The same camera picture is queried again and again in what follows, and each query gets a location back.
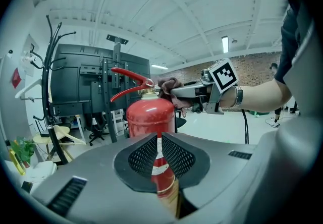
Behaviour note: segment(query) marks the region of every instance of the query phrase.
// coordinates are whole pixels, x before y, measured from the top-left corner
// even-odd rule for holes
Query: white floor
[[[249,112],[246,112],[248,127],[249,127],[249,143],[257,144],[264,133],[275,131],[277,128],[271,127],[265,121],[269,121],[271,117],[275,117],[274,112],[269,115],[260,116],[256,118]],[[291,118],[297,117],[297,115],[284,112],[281,115],[280,122],[285,122]],[[196,136],[203,139],[209,139],[213,141],[229,142],[229,143],[245,143],[244,137],[244,118],[241,112],[225,112],[224,115],[209,115],[207,113],[193,113],[187,111],[186,118],[187,123],[178,129],[178,132],[188,135]],[[89,136],[91,132],[84,131],[84,136]],[[81,138],[77,129],[71,131],[71,135]],[[84,152],[111,144],[111,138],[109,135],[103,137],[105,140],[96,139],[93,142],[93,146],[88,145],[71,145],[68,146],[69,153],[74,157],[78,157]],[[54,156],[54,161],[58,161],[58,157]]]

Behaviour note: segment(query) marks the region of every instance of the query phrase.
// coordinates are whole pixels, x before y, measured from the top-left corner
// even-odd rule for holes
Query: black mesh grille
[[[247,160],[249,160],[249,159],[251,158],[252,154],[250,154],[250,153],[245,153],[245,152],[239,152],[239,151],[235,151],[235,150],[233,150],[233,151],[231,151],[231,152],[229,153],[229,156],[232,156],[232,157],[238,157],[238,158],[242,158],[242,159],[247,159]]]
[[[138,174],[151,179],[153,163],[157,155],[157,136],[136,149],[128,157],[132,170]]]
[[[85,179],[73,177],[51,201],[48,208],[61,216],[65,216],[83,190],[86,182]]]
[[[177,178],[183,176],[195,164],[195,156],[163,136],[163,155]]]

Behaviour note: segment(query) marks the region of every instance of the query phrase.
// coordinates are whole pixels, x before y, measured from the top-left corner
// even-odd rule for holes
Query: red fire extinguisher
[[[137,73],[112,68],[111,71],[120,73],[137,80],[140,86],[124,90],[111,98],[111,102],[119,97],[142,89],[151,89],[154,82]],[[155,92],[143,94],[142,99],[131,104],[127,109],[127,121],[130,138],[142,134],[157,132],[158,155],[154,162],[152,181],[157,184],[159,192],[165,192],[174,183],[175,176],[162,154],[162,132],[175,132],[174,106],[166,99],[159,98]]]

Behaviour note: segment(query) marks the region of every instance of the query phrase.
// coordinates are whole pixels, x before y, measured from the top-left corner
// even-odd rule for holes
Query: black coat rack
[[[58,67],[57,69],[53,69],[51,66],[54,62],[59,61],[59,60],[65,60],[66,57],[64,58],[59,58],[56,60],[51,60],[52,59],[52,55],[54,53],[54,49],[55,46],[57,45],[58,41],[63,37],[63,36],[67,36],[67,35],[72,35],[72,34],[76,34],[76,31],[72,32],[72,33],[67,33],[64,35],[58,35],[59,30],[62,26],[62,23],[60,22],[60,24],[57,26],[56,31],[54,33],[54,35],[52,34],[52,26],[49,20],[49,15],[46,15],[48,24],[49,24],[49,28],[50,28],[50,40],[49,40],[49,44],[48,44],[48,48],[46,51],[46,56],[45,59],[43,60],[43,58],[38,55],[37,53],[35,53],[33,50],[30,51],[32,54],[34,54],[35,56],[37,56],[41,62],[42,62],[42,66],[38,66],[36,63],[34,63],[33,61],[31,61],[30,63],[36,67],[37,69],[42,70],[42,77],[41,77],[41,98],[42,98],[42,107],[43,107],[43,113],[44,116],[42,118],[38,118],[36,116],[33,116],[34,119],[37,119],[39,121],[43,121],[45,120],[45,123],[47,125],[47,129],[49,132],[49,136],[50,139],[52,141],[52,144],[54,146],[55,151],[57,152],[58,156],[60,157],[61,161],[63,164],[67,164],[68,161],[63,153],[62,148],[60,147],[59,141],[57,139],[56,133],[54,131],[53,126],[55,125],[55,121],[54,118],[57,116],[57,114],[55,115],[55,113],[53,112],[53,110],[50,107],[50,102],[49,102],[49,94],[48,94],[48,78],[49,78],[49,70],[52,71],[58,71],[63,69],[64,67]]]

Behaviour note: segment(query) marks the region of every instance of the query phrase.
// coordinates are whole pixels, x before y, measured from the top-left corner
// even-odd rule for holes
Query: brick wall
[[[241,57],[230,58],[239,76],[240,86],[256,86],[273,79],[269,67],[272,63],[279,64],[280,52],[257,53]],[[161,74],[159,76],[152,75],[152,79],[157,83],[158,77],[175,77],[181,82],[197,80],[200,78],[201,70],[208,68],[214,62],[194,65],[177,71]]]

